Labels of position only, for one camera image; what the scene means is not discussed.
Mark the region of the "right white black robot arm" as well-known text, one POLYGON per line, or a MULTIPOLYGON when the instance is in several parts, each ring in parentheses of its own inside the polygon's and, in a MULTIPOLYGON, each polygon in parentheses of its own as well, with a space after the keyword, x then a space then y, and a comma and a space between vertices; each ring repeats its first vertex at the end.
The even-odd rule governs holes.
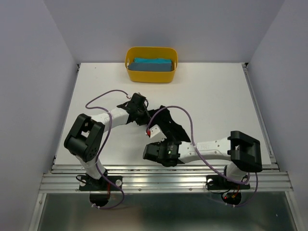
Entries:
POLYGON ((143 159, 157 162, 165 167, 202 160, 226 160, 224 173, 219 174, 222 184, 232 188, 249 180, 250 173, 263 170, 260 141, 240 131, 231 131, 230 136, 215 141, 193 144, 186 141, 164 139, 145 146, 143 159))

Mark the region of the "yellow plastic basket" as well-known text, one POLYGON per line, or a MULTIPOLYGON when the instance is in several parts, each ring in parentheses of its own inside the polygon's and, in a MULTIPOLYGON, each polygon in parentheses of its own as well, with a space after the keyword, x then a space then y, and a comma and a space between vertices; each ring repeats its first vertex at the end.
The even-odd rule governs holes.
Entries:
POLYGON ((178 54, 175 49, 169 47, 132 47, 127 51, 125 67, 128 76, 133 82, 143 83, 170 83, 175 75, 178 65, 178 54), (143 59, 168 59, 171 61, 170 71, 143 71, 130 66, 136 58, 143 59))

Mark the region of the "black t shirt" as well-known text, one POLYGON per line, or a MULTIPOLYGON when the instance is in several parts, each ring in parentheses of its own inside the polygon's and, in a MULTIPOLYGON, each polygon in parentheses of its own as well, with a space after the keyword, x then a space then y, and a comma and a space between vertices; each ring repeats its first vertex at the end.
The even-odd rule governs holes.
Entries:
POLYGON ((170 111, 164 109, 161 111, 150 124, 150 128, 158 125, 169 141, 191 142, 184 128, 177 124, 171 117, 170 111))

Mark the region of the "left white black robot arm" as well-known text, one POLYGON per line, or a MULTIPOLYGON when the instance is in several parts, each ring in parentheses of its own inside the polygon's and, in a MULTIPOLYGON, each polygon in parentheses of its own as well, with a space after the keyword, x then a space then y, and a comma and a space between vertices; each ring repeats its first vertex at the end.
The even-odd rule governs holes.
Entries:
POLYGON ((102 142, 103 134, 106 132, 108 138, 111 129, 115 127, 132 122, 142 126, 150 121, 146 97, 134 93, 127 98, 129 101, 111 111, 96 106, 96 109, 101 109, 104 113, 94 116, 78 115, 64 140, 64 147, 79 160, 86 171, 77 180, 91 190, 102 191, 110 186, 107 181, 108 171, 99 160, 99 153, 106 144, 106 141, 102 142))

